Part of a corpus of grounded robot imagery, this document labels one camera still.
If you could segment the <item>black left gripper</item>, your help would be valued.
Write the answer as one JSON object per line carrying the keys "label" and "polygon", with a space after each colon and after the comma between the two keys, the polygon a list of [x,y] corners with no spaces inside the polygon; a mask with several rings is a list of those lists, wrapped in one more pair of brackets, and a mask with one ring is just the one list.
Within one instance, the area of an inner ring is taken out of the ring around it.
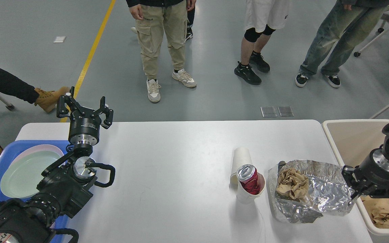
{"label": "black left gripper", "polygon": [[57,102],[56,117],[70,117],[68,141],[77,144],[81,141],[92,146],[99,143],[99,128],[108,129],[113,123],[114,110],[105,103],[105,97],[100,99],[99,109],[92,112],[92,117],[85,117],[85,111],[74,99],[75,87],[72,86],[65,95],[61,95]]}

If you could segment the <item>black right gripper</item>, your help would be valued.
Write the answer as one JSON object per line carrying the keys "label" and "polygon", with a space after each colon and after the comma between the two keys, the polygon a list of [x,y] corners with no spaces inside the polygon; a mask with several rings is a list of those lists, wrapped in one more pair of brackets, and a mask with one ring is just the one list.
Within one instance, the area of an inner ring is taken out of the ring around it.
{"label": "black right gripper", "polygon": [[341,172],[349,188],[355,192],[348,202],[355,204],[361,195],[371,198],[389,198],[389,160],[382,149],[374,149],[357,167],[345,165]]}

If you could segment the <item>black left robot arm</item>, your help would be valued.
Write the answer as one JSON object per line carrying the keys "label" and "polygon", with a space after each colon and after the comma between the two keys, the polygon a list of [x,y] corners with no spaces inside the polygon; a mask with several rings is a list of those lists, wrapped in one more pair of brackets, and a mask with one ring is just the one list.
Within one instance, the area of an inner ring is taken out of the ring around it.
{"label": "black left robot arm", "polygon": [[114,111],[100,99],[97,110],[83,107],[74,99],[75,88],[59,97],[56,115],[70,119],[67,153],[43,170],[38,193],[29,200],[0,202],[0,243],[49,243],[56,235],[70,235],[77,243],[79,234],[71,228],[52,228],[59,216],[73,218],[91,199],[92,186],[106,188],[114,183],[115,168],[91,158],[99,143],[99,128],[108,129]]}

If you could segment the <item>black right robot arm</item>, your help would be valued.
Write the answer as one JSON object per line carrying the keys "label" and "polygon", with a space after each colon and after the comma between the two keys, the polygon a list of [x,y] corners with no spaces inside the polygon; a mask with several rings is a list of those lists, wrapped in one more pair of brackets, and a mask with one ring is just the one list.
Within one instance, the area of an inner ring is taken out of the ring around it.
{"label": "black right robot arm", "polygon": [[389,198],[389,123],[382,133],[385,134],[383,144],[372,150],[360,165],[343,167],[342,175],[347,185],[355,191],[349,206],[362,195]]}

